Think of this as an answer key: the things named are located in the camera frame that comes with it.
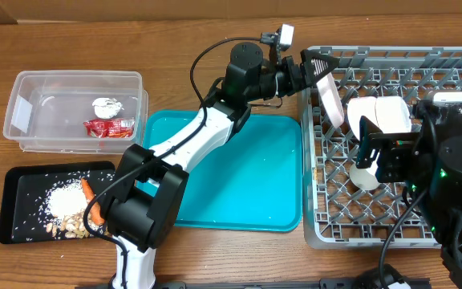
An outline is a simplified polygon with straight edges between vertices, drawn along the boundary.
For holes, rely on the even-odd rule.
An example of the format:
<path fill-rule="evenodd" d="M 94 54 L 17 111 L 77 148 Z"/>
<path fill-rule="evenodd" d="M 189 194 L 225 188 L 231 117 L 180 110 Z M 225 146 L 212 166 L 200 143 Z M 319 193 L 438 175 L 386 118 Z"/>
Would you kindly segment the pink bowl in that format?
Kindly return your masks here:
<path fill-rule="evenodd" d="M 360 119 L 365 116 L 377 128 L 379 124 L 376 117 L 376 102 L 374 96 L 364 96 L 350 99 L 347 105 L 347 119 L 349 126 L 357 140 L 360 140 Z"/>

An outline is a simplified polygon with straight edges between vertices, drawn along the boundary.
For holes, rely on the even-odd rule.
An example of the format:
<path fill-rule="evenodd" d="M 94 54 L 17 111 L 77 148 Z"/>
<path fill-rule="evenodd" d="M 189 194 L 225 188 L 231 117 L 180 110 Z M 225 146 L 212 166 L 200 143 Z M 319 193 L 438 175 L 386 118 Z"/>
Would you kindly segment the pink plate with food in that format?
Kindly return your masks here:
<path fill-rule="evenodd" d="M 331 73 L 317 82 L 317 89 L 331 124 L 334 128 L 339 128 L 344 122 L 345 114 Z"/>

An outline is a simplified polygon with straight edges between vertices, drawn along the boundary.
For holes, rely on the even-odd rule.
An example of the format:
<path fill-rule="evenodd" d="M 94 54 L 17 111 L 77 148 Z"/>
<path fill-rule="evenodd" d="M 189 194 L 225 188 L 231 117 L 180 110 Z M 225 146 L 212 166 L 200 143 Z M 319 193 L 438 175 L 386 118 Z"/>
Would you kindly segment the white bowl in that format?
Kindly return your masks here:
<path fill-rule="evenodd" d="M 382 96 L 376 100 L 375 114 L 378 127 L 384 133 L 411 131 L 410 112 L 400 96 Z"/>

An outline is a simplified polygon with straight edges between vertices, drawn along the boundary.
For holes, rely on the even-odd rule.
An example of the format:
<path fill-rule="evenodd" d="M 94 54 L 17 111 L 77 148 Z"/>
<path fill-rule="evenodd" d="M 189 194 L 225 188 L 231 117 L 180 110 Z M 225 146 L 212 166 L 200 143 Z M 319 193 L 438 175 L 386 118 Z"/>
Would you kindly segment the white cup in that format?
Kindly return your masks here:
<path fill-rule="evenodd" d="M 350 168 L 349 177 L 352 183 L 359 189 L 377 189 L 380 185 L 375 176 L 377 168 L 378 166 L 376 163 L 373 163 L 371 167 L 367 169 L 359 169 L 356 164 L 353 164 Z"/>

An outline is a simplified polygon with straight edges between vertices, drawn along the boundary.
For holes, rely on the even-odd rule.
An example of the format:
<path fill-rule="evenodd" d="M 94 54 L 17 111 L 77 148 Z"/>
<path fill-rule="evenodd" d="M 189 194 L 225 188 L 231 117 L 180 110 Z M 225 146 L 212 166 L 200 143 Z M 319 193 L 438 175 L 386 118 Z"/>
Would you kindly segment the white tissue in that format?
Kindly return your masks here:
<path fill-rule="evenodd" d="M 119 114 L 123 105 L 115 98 L 97 98 L 92 102 L 95 115 L 100 119 L 111 119 Z"/>

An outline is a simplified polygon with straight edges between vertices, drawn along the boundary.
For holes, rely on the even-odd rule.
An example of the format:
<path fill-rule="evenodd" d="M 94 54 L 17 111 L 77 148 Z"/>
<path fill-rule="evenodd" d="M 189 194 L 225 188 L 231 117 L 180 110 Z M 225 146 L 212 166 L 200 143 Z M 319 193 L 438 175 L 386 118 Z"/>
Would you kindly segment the red snack wrapper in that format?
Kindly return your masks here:
<path fill-rule="evenodd" d="M 135 120 L 125 118 L 94 119 L 83 123 L 88 136 L 97 138 L 126 138 L 134 131 Z"/>

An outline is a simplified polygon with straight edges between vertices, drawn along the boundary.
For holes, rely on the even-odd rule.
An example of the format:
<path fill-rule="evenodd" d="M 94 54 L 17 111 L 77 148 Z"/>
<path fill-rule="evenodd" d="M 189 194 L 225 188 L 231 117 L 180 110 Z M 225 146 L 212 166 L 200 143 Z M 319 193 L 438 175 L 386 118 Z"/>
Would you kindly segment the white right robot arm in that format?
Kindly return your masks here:
<path fill-rule="evenodd" d="M 384 133 L 365 116 L 359 121 L 360 169 L 376 163 L 380 183 L 403 182 L 441 245 L 449 278 L 462 288 L 462 102 L 421 100 L 412 109 L 418 132 Z"/>

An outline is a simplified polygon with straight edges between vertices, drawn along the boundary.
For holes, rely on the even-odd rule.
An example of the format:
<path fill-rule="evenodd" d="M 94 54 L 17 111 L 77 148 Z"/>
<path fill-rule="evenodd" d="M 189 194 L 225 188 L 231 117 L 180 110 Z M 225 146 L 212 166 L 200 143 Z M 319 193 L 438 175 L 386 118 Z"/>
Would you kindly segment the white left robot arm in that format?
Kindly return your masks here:
<path fill-rule="evenodd" d="M 338 59 L 303 50 L 301 63 L 280 57 L 286 45 L 271 43 L 265 59 L 262 40 L 238 37 L 225 76 L 201 96 L 196 117 L 166 141 L 146 149 L 128 147 L 115 180 L 89 202 L 100 207 L 107 232 L 94 235 L 117 248 L 111 288 L 151 288 L 155 250 L 180 210 L 189 173 L 214 149 L 239 133 L 249 119 L 252 101 L 292 96 L 314 86 L 338 67 Z"/>

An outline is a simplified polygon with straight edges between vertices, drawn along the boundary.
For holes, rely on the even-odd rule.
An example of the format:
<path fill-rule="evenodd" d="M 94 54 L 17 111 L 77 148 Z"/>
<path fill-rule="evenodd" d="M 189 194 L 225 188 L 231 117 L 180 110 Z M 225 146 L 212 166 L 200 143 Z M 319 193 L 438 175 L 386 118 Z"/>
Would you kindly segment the grey dishwasher rack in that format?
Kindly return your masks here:
<path fill-rule="evenodd" d="M 430 92 L 462 92 L 462 47 L 316 46 L 339 60 L 333 72 L 342 105 L 363 96 L 400 96 L 412 106 Z M 349 178 L 359 142 L 348 124 L 334 128 L 309 88 L 298 97 L 302 129 L 303 227 L 315 249 L 352 249 L 383 244 L 406 207 L 401 183 L 373 190 Z"/>

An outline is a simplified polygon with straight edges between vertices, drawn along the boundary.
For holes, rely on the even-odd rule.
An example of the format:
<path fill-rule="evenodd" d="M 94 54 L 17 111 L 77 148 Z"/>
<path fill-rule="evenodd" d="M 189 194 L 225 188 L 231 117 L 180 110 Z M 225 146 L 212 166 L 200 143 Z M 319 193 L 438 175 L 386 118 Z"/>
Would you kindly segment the teal plastic tray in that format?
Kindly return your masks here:
<path fill-rule="evenodd" d="M 189 174 L 176 226 L 289 232 L 302 218 L 302 134 L 288 116 L 252 115 Z"/>

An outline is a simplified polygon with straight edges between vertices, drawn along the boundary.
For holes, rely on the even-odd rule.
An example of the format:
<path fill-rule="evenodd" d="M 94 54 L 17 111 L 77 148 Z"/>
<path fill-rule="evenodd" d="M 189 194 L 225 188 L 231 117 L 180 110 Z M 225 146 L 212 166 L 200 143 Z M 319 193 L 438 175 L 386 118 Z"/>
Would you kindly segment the clear plastic bin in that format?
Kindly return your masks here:
<path fill-rule="evenodd" d="M 99 98 L 122 104 L 115 116 L 132 120 L 130 136 L 91 135 L 85 122 L 97 118 Z M 26 152 L 121 154 L 144 138 L 148 93 L 135 71 L 49 70 L 18 74 L 7 105 L 3 136 Z"/>

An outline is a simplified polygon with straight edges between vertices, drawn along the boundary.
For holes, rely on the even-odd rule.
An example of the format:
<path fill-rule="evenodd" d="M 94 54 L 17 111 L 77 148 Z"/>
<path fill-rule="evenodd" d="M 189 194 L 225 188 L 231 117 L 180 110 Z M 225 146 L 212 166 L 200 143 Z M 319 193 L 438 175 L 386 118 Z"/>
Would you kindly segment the rice and peanut food pile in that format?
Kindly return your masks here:
<path fill-rule="evenodd" d="M 95 194 L 85 178 L 72 179 L 51 189 L 45 202 L 46 232 L 53 239 L 88 238 L 83 214 Z"/>

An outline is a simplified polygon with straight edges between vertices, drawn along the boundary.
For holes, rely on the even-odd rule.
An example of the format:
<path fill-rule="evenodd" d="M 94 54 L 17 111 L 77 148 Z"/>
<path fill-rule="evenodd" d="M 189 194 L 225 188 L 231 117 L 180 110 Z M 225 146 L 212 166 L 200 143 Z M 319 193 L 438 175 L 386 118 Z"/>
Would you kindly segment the black tray bin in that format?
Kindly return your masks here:
<path fill-rule="evenodd" d="M 93 161 L 57 165 L 21 166 L 5 176 L 0 209 L 0 243 L 18 244 L 65 240 L 59 224 L 48 209 L 51 193 L 82 177 L 94 192 L 100 193 L 113 181 L 115 166 L 110 161 Z"/>

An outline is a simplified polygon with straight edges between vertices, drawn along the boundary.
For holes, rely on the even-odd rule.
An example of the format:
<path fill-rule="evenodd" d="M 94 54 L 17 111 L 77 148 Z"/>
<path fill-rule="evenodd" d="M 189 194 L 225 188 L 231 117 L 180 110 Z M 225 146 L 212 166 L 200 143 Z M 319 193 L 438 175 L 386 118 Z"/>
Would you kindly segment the black rail at table edge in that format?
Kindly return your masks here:
<path fill-rule="evenodd" d="M 384 267 L 384 277 L 389 288 L 432 289 L 430 279 L 411 279 L 401 275 L 391 265 Z M 357 277 L 322 278 L 319 281 L 283 281 L 249 283 L 156 283 L 158 289 L 367 289 L 380 288 L 379 270 L 370 269 Z"/>

